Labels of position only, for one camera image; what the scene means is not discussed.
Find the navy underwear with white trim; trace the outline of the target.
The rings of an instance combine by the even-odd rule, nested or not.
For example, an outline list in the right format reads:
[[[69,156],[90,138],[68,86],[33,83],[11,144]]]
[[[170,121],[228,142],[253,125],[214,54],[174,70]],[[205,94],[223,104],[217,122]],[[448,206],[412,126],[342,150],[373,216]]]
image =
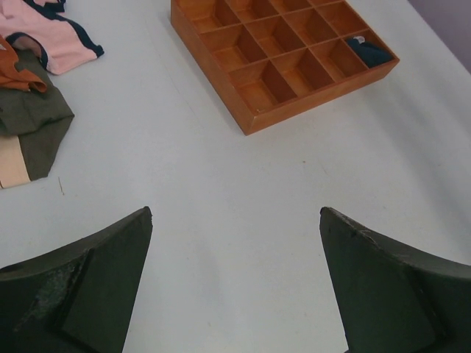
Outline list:
[[[368,68],[374,68],[394,59],[387,50],[367,41],[364,36],[347,38],[346,43]]]

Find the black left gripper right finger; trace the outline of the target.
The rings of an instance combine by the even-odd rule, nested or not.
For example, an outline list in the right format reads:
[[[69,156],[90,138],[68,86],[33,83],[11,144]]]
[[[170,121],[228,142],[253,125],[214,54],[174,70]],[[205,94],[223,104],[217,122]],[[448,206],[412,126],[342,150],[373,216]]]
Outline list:
[[[349,352],[469,352],[470,266],[332,207],[319,231]]]

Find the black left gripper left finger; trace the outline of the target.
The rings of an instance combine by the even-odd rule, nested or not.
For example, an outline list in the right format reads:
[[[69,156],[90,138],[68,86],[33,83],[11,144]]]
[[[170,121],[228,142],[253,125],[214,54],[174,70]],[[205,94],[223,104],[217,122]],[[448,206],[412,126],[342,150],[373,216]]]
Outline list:
[[[1,269],[2,352],[122,352],[152,236],[143,207]]]

